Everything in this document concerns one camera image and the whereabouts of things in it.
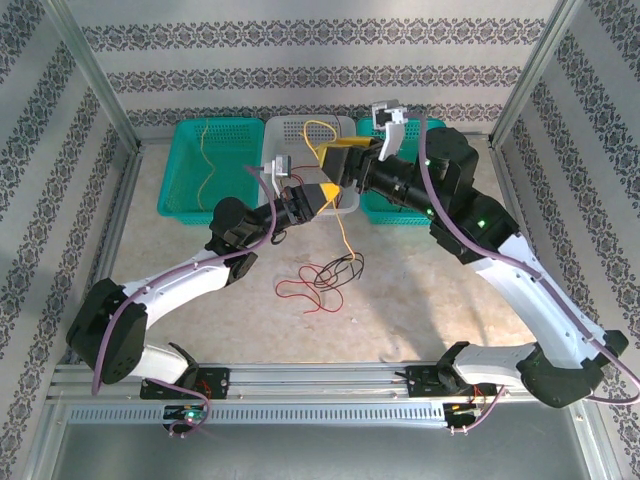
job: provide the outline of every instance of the bundle of wires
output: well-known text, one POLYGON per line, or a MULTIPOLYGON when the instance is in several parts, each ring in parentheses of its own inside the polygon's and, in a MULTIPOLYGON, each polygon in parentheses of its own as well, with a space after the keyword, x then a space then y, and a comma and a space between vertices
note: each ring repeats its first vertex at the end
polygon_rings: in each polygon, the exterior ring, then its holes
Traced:
MULTIPOLYGON (((169 270, 169 271, 163 273, 162 275, 159 275, 158 277, 154 278, 153 280, 151 280, 146 285, 140 287, 133 294, 131 294, 124 302, 122 302, 122 304, 120 304, 120 306, 115 311, 115 313, 111 316, 111 320, 109 321, 109 324, 107 325, 105 333, 104 333, 104 335, 102 337, 102 342, 100 343, 100 349, 98 350, 98 356, 96 358, 96 365, 95 365, 94 373, 93 373, 93 382, 92 382, 92 385, 91 385, 91 394, 92 395, 97 395, 98 392, 100 391, 100 387, 102 386, 102 368, 103 368, 103 365, 104 365, 104 360, 105 360, 105 356, 106 356, 106 353, 107 353, 107 348, 109 346, 109 340, 111 339, 111 335, 113 334, 113 330, 115 329, 115 326, 118 323, 118 320, 122 316, 122 313, 124 312, 124 310, 129 305, 131 305, 133 302, 135 302, 137 299, 139 299, 143 295, 146 295, 147 293, 152 291, 156 286, 162 284, 162 282, 164 280, 166 280, 167 278, 169 278, 171 276, 174 276, 174 275, 177 275, 177 274, 181 274, 181 273, 184 273, 184 272, 187 272, 187 271, 198 270, 198 269, 203 268, 203 267, 210 267, 210 266, 213 266, 213 265, 220 265, 225 260, 228 260, 230 258, 241 257, 243 255, 246 255, 247 253, 250 253, 250 252, 253 252, 253 251, 257 250, 258 248, 263 246, 266 242, 268 242, 271 239, 271 237, 273 236, 273 232, 274 232, 274 230, 276 228, 276 206, 275 206, 275 203, 274 203, 273 199, 271 198, 271 196, 269 195, 269 189, 268 189, 267 185, 264 183, 264 181, 262 180, 262 178, 260 177, 259 173, 257 173, 257 171, 255 169, 253 169, 253 168, 250 168, 250 167, 245 167, 245 168, 253 177, 256 178, 256 180, 260 184, 260 187, 264 190, 264 192, 267 195, 267 199, 269 201, 269 207, 271 209, 271 224, 269 225, 269 229, 267 231, 267 234, 260 241, 258 241, 257 243, 255 243, 254 245, 252 245, 252 246, 250 246, 248 248, 245 248, 244 250, 239 250, 237 252, 228 253, 226 255, 221 255, 219 257, 214 257, 214 258, 211 258, 209 260, 204 260, 204 261, 201 261, 201 262, 188 263, 186 265, 182 265, 182 266, 176 267, 176 268, 174 268, 172 270, 169 270)), ((206 408, 205 415, 203 415, 203 418, 200 420, 200 422, 198 422, 196 425, 193 425, 193 428, 191 428, 191 430, 189 430, 188 432, 182 433, 181 434, 182 438, 184 438, 185 436, 190 435, 190 434, 198 431, 202 427, 202 425, 207 421, 207 418, 208 418, 210 410, 211 410, 211 405, 209 403, 209 399, 205 395, 201 394, 200 392, 196 392, 195 390, 189 390, 189 389, 186 389, 186 388, 178 387, 177 385, 169 384, 169 383, 164 382, 162 380, 157 380, 157 379, 153 379, 153 378, 150 378, 150 379, 147 379, 147 380, 151 381, 151 382, 153 382, 153 383, 155 383, 157 385, 160 385, 160 386, 162 386, 164 388, 167 388, 167 389, 179 392, 179 393, 184 393, 184 394, 191 395, 193 397, 199 398, 204 402, 203 403, 203 407, 206 408)), ((185 422, 183 420, 178 420, 178 421, 174 422, 169 427, 169 433, 171 435, 173 435, 173 429, 175 428, 175 426, 179 425, 179 424, 189 424, 189 423, 185 422)))
MULTIPOLYGON (((333 125, 326 122, 322 122, 320 120, 307 120, 302 127, 302 132, 300 133, 300 135, 304 137, 304 141, 306 145, 309 147, 309 150, 311 150, 316 160, 318 160, 318 164, 317 165, 300 165, 292 168, 292 171, 296 169, 302 169, 302 168, 319 168, 320 159, 318 157, 317 148, 314 147, 313 144, 311 143, 311 140, 309 139, 309 133, 307 131, 308 126, 311 124, 321 125, 331 130, 331 132, 333 133, 333 139, 331 140, 331 142, 335 142, 338 139, 338 132, 333 127, 333 125)), ((298 181, 300 185, 304 184, 304 181, 300 176, 294 174, 291 177, 294 178, 296 181, 298 181)), ((342 219, 340 218, 340 215, 337 212, 337 208, 340 203, 340 198, 341 196, 338 197, 337 201, 333 200, 332 203, 333 203, 336 219, 338 220, 338 225, 340 226, 342 240, 345 246, 347 247, 347 250, 349 250, 349 254, 336 258, 335 260, 332 260, 331 262, 329 262, 324 266, 317 265, 315 263, 309 263, 309 264, 303 265, 298 269, 298 280, 282 280, 278 282, 278 284, 275 287, 276 295, 280 298, 301 297, 301 298, 307 298, 308 300, 310 300, 315 305, 315 308, 312 310, 304 311, 303 313, 305 314, 318 312, 320 310, 327 313, 339 312, 342 306, 344 305, 344 295, 339 290, 339 288, 353 280, 359 279, 362 276, 362 272, 364 270, 364 255, 360 252, 354 251, 353 248, 351 247, 351 244, 347 239, 347 233, 344 228, 344 224, 342 223, 342 219), (315 277, 313 278, 313 280, 305 278, 305 275, 306 275, 305 272, 315 273, 315 277), (290 293, 290 294, 282 293, 280 291, 280 287, 286 284, 304 285, 313 294, 313 296, 307 295, 306 293, 290 293), (340 298, 340 304, 338 305, 338 307, 333 309, 327 308, 322 304, 321 294, 325 292, 330 292, 330 291, 336 292, 340 298)))
POLYGON ((306 310, 303 313, 314 313, 322 310, 327 313, 337 313, 344 305, 344 295, 339 290, 340 287, 346 285, 352 280, 357 280, 362 276, 364 270, 364 255, 360 252, 354 252, 354 258, 351 254, 343 255, 340 258, 332 260, 328 264, 316 265, 309 263, 302 265, 298 269, 298 278, 300 280, 281 280, 276 285, 276 295, 280 298, 301 297, 310 300, 316 308, 306 310), (303 272, 310 270, 315 273, 313 280, 304 278, 303 272), (289 293, 284 294, 279 291, 281 285, 304 285, 307 287, 313 297, 305 293, 289 293), (334 309, 327 308, 322 304, 321 294, 324 292, 334 291, 340 297, 340 305, 334 309))
MULTIPOLYGON (((600 343, 589 331, 589 329, 582 323, 580 318, 573 312, 571 307, 567 305, 562 296, 556 291, 555 288, 551 286, 551 284, 544 278, 542 273, 538 272, 536 269, 530 267, 524 262, 517 260, 513 257, 509 257, 507 255, 502 255, 500 253, 492 252, 491 250, 487 250, 486 248, 477 245, 473 240, 467 238, 460 229, 456 226, 453 220, 447 214, 447 211, 444 209, 442 204, 440 203, 440 199, 436 194, 435 188, 433 186, 433 182, 431 181, 431 175, 429 173, 428 160, 427 160, 427 118, 422 114, 407 114, 407 118, 416 118, 420 121, 420 139, 418 141, 419 149, 418 149, 418 163, 420 166, 420 173, 422 175, 422 181, 424 182, 425 189, 427 191, 427 195, 429 195, 429 200, 433 205, 436 214, 442 221, 442 223, 447 227, 447 229, 469 250, 481 255, 483 257, 491 258, 494 260, 499 260, 501 262, 506 263, 507 265, 511 265, 512 267, 518 268, 523 272, 527 273, 529 276, 533 277, 537 282, 542 285, 542 287, 547 291, 547 293, 555 300, 558 306, 562 309, 562 311, 567 315, 571 323, 573 323, 576 329, 580 332, 580 334, 585 338, 586 342, 591 343, 595 349, 601 353, 607 360, 611 362, 613 366, 615 366, 620 372, 626 374, 630 379, 636 389, 640 390, 640 378, 631 371, 627 365, 625 365, 618 357, 616 357, 613 353, 609 351, 602 343, 600 343)), ((491 405, 476 419, 476 421, 470 425, 469 427, 465 427, 462 429, 452 429, 452 433, 454 432, 464 432, 467 433, 469 430, 476 428, 480 425, 485 418, 493 411, 496 403, 500 399, 500 397, 504 394, 505 387, 502 386, 498 391, 498 394, 494 397, 491 405)), ((602 403, 606 405, 635 405, 640 403, 640 393, 636 393, 633 397, 630 398, 600 398, 594 395, 587 397, 587 400, 591 400, 593 402, 602 403)))

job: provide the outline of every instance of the white plastic basket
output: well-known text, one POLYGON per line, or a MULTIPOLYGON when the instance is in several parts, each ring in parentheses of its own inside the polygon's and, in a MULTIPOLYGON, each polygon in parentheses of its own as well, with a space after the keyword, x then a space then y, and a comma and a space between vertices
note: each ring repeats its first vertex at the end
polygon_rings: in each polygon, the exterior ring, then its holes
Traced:
MULTIPOLYGON (((281 117, 273 117, 267 121, 264 129, 264 141, 262 144, 262 166, 271 162, 276 155, 291 156, 292 168, 303 165, 317 165, 318 161, 304 141, 302 127, 307 120, 320 120, 326 122, 338 131, 341 137, 352 137, 356 134, 356 124, 349 117, 336 115, 285 115, 281 117)), ((307 127, 309 141, 316 146, 323 142, 333 139, 331 131, 322 125, 309 124, 307 127)), ((293 170, 293 173, 300 175, 305 183, 323 183, 328 182, 327 176, 320 168, 303 168, 293 170)), ((263 178, 270 191, 271 179, 263 174, 263 178)), ((284 179, 284 185, 295 186, 296 181, 293 179, 284 179)), ((260 189, 260 197, 258 203, 260 205, 267 202, 267 198, 260 189)), ((355 186, 343 189, 340 204, 336 209, 339 214, 346 214, 355 211, 360 204, 360 195, 355 192, 355 186)), ((326 208, 318 218, 331 218, 335 214, 333 208, 326 208)))

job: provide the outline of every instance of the cable connector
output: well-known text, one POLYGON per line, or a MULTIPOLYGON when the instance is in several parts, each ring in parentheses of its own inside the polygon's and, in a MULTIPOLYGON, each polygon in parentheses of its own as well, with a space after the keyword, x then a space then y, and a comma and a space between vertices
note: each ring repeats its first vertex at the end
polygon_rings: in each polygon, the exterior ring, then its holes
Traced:
POLYGON ((449 427, 449 430, 451 431, 451 436, 453 437, 456 432, 457 433, 463 433, 464 436, 466 437, 467 435, 469 435, 469 431, 467 430, 466 425, 463 425, 462 428, 455 428, 454 426, 449 427))
POLYGON ((384 131, 385 139, 378 160, 383 162, 390 155, 400 150, 404 140, 405 125, 409 122, 407 108, 400 105, 398 100, 376 102, 371 105, 373 129, 384 131))
POLYGON ((482 413, 482 410, 479 408, 469 408, 466 410, 456 410, 453 412, 453 415, 473 415, 474 417, 479 417, 482 413))
POLYGON ((271 185, 277 196, 280 189, 276 183, 276 177, 291 178, 291 157, 289 155, 276 155, 276 158, 264 165, 264 173, 271 176, 271 185))

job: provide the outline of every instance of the tangled wires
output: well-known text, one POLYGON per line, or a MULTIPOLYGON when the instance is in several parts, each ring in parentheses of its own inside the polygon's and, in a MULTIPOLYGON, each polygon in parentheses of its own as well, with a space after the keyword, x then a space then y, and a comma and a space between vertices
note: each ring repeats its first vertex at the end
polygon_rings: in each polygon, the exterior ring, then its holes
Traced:
POLYGON ((282 280, 278 282, 275 288, 276 295, 280 298, 306 298, 316 306, 316 308, 306 310, 303 313, 314 313, 320 310, 327 313, 336 313, 339 312, 344 305, 344 296, 340 291, 340 287, 346 285, 352 280, 359 279, 362 276, 363 271, 364 255, 360 252, 354 252, 353 256, 351 253, 343 255, 340 258, 332 260, 325 266, 316 265, 314 263, 302 265, 298 269, 299 280, 282 280), (305 278, 308 272, 313 272, 315 274, 313 279, 305 278), (306 293, 282 293, 280 292, 280 287, 285 284, 304 285, 311 291, 313 296, 307 295, 306 293), (329 291, 336 292, 340 298, 340 304, 336 308, 328 308, 323 305, 322 296, 320 294, 329 291))
POLYGON ((313 280, 313 286, 321 292, 337 289, 352 280, 359 280, 363 271, 364 255, 360 252, 353 252, 353 255, 349 253, 332 260, 322 267, 313 280))

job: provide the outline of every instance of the beige floor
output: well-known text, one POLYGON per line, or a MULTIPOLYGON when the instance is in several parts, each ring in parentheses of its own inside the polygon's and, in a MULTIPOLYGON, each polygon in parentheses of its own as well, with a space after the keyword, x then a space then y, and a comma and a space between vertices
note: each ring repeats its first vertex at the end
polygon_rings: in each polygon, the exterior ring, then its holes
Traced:
MULTIPOLYGON (((501 198, 484 141, 476 187, 501 198)), ((209 240, 156 211, 169 147, 148 146, 112 278, 127 282, 179 263, 209 240)), ((437 360, 458 340, 515 345, 532 336, 506 302, 438 247, 424 227, 373 226, 357 211, 344 217, 365 255, 362 279, 344 287, 336 314, 303 314, 304 299, 280 299, 274 285, 306 262, 346 253, 335 220, 293 228, 268 245, 242 281, 200 297, 160 320, 147 339, 173 341, 198 361, 223 363, 437 360)))

